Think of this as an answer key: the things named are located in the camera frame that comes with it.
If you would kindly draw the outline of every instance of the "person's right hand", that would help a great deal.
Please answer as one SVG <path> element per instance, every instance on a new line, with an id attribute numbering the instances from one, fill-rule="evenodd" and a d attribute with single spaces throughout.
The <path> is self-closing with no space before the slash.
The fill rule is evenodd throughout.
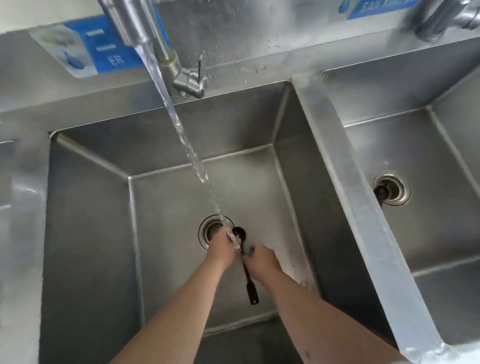
<path id="1" fill-rule="evenodd" d="M 251 246 L 250 253 L 243 257 L 243 262 L 247 266 L 251 276 L 267 289 L 268 280 L 277 272 L 282 271 L 275 252 L 263 244 Z"/>

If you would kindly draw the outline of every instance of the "water stream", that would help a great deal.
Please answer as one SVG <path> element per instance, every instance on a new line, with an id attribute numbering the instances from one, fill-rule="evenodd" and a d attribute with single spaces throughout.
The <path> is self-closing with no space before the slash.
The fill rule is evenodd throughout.
<path id="1" fill-rule="evenodd" d="M 193 150 L 193 147 L 187 138 L 185 129 L 183 128 L 183 125 L 180 121 L 177 111 L 173 106 L 172 99 L 168 94 L 167 86 L 165 85 L 165 82 L 163 80 L 162 73 L 160 71 L 160 66 L 158 65 L 158 61 L 156 59 L 155 52 L 152 46 L 148 43 L 141 43 L 140 45 L 135 47 L 135 50 L 137 51 L 138 55 L 142 59 L 145 67 L 148 70 L 148 73 L 150 74 L 150 77 L 152 77 L 152 80 L 155 83 L 155 86 L 158 92 L 160 93 L 160 96 L 163 99 L 163 102 L 165 104 L 165 109 L 167 109 L 167 112 L 172 120 L 172 124 L 175 127 L 175 130 L 177 131 L 177 134 L 180 138 L 181 143 L 183 144 L 183 148 L 187 153 L 188 160 L 192 164 L 193 169 L 197 173 L 198 178 L 200 179 L 200 181 L 202 181 L 202 183 L 204 184 L 204 186 L 208 191 L 208 197 L 210 202 L 214 206 L 216 213 L 219 215 L 223 226 L 228 228 L 228 235 L 230 236 L 230 239 L 233 242 L 236 242 L 235 235 L 233 235 L 233 233 L 231 232 L 232 226 L 230 225 L 228 220 L 225 218 L 225 216 L 222 214 L 222 211 L 218 206 L 218 203 L 216 202 L 215 195 L 212 192 L 212 186 L 210 184 L 210 181 L 208 180 L 208 175 L 207 175 L 205 166 L 200 160 L 200 158 L 198 158 L 198 155 Z"/>

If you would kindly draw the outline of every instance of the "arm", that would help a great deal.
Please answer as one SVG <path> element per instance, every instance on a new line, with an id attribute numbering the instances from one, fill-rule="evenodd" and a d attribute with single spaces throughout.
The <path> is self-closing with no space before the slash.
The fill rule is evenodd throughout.
<path id="1" fill-rule="evenodd" d="M 253 247 L 244 262 L 273 295 L 280 317 L 304 363 L 390 364 L 406 359 L 351 317 L 282 272 L 273 250 Z"/>
<path id="2" fill-rule="evenodd" d="M 237 257 L 222 228 L 205 261 L 110 364 L 193 363 L 218 282 Z"/>

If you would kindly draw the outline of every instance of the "black utensil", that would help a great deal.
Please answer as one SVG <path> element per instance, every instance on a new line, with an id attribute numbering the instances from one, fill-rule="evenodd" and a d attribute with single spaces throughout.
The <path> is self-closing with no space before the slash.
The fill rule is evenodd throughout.
<path id="1" fill-rule="evenodd" d="M 243 243 L 247 238 L 247 233 L 240 226 L 234 227 L 232 229 L 232 233 L 241 240 L 240 252 L 241 252 L 241 255 L 244 256 L 245 252 L 243 251 Z M 247 277 L 247 293 L 248 293 L 248 298 L 250 299 L 250 304 L 251 305 L 258 304 L 259 301 L 258 301 L 257 288 L 255 287 L 255 283 L 252 281 L 252 278 L 250 276 L 250 273 L 248 272 L 248 269 L 245 263 L 243 263 L 243 270 L 245 271 L 245 276 Z"/>

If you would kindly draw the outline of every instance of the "person's left hand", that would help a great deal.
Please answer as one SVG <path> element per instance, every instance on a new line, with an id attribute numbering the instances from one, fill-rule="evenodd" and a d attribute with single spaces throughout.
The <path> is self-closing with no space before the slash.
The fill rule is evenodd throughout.
<path id="1" fill-rule="evenodd" d="M 239 259 L 240 250 L 228 238 L 228 230 L 222 227 L 208 243 L 208 252 L 205 262 L 218 264 L 222 271 Z"/>

